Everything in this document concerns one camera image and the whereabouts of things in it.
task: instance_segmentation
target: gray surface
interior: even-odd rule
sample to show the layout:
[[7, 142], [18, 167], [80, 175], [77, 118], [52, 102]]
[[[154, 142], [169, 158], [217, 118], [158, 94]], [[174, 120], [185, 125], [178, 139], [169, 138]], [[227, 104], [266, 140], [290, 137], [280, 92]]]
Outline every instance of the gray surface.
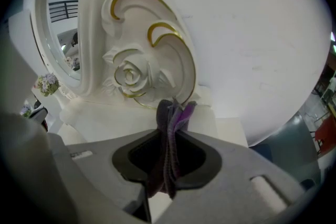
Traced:
[[[60, 136], [47, 136], [41, 126], [19, 116], [2, 117], [0, 127], [6, 164], [30, 198], [60, 222], [144, 223], [121, 210], [128, 203], [139, 202], [144, 189], [123, 181], [112, 167], [111, 156], [116, 148], [152, 130], [68, 148]], [[248, 148], [201, 134], [189, 135], [218, 151], [221, 170], [203, 188], [178, 191], [156, 223], [271, 223], [296, 212], [298, 203], [294, 202], [304, 191], [288, 174]], [[70, 157], [70, 152], [87, 150], [93, 155], [76, 162]], [[260, 175], [289, 205], [294, 203], [280, 215], [253, 187], [250, 179]]]
[[259, 143], [262, 144], [269, 145], [273, 163], [298, 182], [307, 178], [317, 184], [321, 182], [314, 142], [300, 113], [296, 113], [282, 128]]
[[40, 108], [38, 110], [35, 110], [29, 117], [29, 119], [34, 120], [38, 123], [42, 123], [46, 116], [48, 115], [48, 111], [45, 108]]
[[266, 221], [276, 214], [253, 187], [250, 179], [256, 176], [265, 176], [289, 204], [303, 195], [303, 189], [292, 177], [254, 151], [205, 135], [187, 133], [219, 152], [222, 169], [203, 188], [177, 192], [157, 224]]

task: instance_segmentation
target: decorative molding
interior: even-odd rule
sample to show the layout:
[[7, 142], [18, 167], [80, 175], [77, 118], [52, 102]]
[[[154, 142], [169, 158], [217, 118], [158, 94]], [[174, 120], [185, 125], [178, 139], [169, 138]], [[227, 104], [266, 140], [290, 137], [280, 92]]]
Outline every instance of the decorative molding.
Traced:
[[109, 96], [113, 96], [117, 90], [117, 87], [114, 86], [114, 81], [112, 77], [105, 79], [103, 82], [102, 92], [106, 93]]
[[71, 99], [75, 99], [78, 96], [76, 94], [74, 94], [72, 91], [69, 90], [68, 87], [66, 87], [63, 83], [61, 83], [59, 81], [60, 87], [58, 88], [58, 90], [60, 91], [60, 93], [62, 95], [64, 95], [66, 98], [68, 98], [69, 100]]
[[[112, 48], [103, 56], [113, 72], [109, 81], [124, 97], [134, 98], [138, 104], [147, 108], [156, 108], [162, 98], [175, 97], [185, 103], [195, 90], [196, 65], [189, 48], [192, 45], [185, 41], [184, 31], [176, 15], [164, 0], [151, 0], [161, 3], [161, 6], [144, 1], [137, 4], [137, 0], [131, 0], [130, 4], [121, 7], [123, 1], [105, 0], [101, 11], [104, 30], [118, 43], [112, 46], [109, 44]], [[124, 24], [127, 24], [125, 11], [130, 7], [136, 8], [134, 14], [139, 14], [138, 10], [150, 8], [155, 14], [154, 9], [160, 10], [160, 20], [147, 19], [150, 24], [142, 34], [147, 36], [147, 44], [135, 42], [136, 39], [132, 44], [123, 42], [128, 39], [123, 36], [123, 31], [138, 32], [134, 29], [137, 26], [133, 29], [124, 28]]]

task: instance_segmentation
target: railing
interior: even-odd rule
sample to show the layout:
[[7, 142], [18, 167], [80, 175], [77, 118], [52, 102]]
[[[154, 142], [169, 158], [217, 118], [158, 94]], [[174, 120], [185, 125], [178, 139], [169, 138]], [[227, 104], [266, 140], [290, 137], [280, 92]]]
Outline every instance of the railing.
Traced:
[[49, 3], [51, 22], [74, 18], [78, 16], [78, 0], [68, 0]]

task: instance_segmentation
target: mirror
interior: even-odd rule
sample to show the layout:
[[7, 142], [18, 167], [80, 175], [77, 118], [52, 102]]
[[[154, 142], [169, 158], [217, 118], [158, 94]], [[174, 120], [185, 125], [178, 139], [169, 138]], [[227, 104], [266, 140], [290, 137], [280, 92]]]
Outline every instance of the mirror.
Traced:
[[54, 36], [52, 55], [66, 73], [80, 78], [80, 57], [78, 45], [78, 5], [79, 0], [47, 0], [50, 31]]

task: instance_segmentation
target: floor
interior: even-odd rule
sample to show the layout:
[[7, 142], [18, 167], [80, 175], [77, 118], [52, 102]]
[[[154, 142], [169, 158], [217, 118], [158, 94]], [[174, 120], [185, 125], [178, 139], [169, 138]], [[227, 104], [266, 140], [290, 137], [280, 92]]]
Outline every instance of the floor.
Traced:
[[[312, 93], [300, 108], [299, 112], [311, 132], [316, 131], [322, 124], [323, 120], [329, 116], [329, 110], [326, 105], [321, 101], [318, 95]], [[318, 151], [318, 143], [314, 139], [313, 141], [316, 151]]]
[[270, 137], [251, 147], [298, 182], [321, 182], [318, 154], [310, 132], [299, 112]]

